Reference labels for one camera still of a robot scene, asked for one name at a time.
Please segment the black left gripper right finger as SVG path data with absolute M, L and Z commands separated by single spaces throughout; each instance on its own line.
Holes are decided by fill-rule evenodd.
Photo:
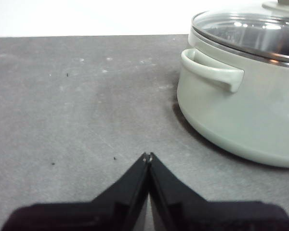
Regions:
M 154 153 L 150 196 L 169 231 L 289 231 L 289 216 L 261 201 L 208 201 L 180 181 Z

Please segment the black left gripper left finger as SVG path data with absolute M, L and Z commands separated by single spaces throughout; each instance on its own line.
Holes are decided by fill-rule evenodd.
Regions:
M 149 154 L 89 202 L 34 204 L 16 209 L 4 231 L 131 231 L 148 195 Z

